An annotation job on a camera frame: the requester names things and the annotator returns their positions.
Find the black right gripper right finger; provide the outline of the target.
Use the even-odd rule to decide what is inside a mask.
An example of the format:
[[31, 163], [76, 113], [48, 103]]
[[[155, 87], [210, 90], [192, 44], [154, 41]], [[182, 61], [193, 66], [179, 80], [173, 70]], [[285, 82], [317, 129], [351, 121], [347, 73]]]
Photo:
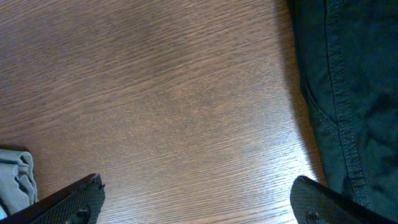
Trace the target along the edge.
[[306, 177], [297, 177], [290, 204], [299, 224], [397, 224]]

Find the khaki shorts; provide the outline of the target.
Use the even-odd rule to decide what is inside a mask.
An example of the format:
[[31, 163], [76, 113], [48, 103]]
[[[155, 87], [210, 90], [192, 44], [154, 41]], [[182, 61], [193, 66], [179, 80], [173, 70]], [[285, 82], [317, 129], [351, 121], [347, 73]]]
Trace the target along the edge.
[[33, 169], [29, 152], [1, 149], [2, 220], [39, 201]]

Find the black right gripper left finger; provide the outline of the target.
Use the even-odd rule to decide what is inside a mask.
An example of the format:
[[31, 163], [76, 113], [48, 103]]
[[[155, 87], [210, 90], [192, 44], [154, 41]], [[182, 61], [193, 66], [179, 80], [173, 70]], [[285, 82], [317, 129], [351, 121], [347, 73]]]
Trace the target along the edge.
[[96, 224], [105, 201], [99, 174], [90, 174], [1, 220], [1, 224]]

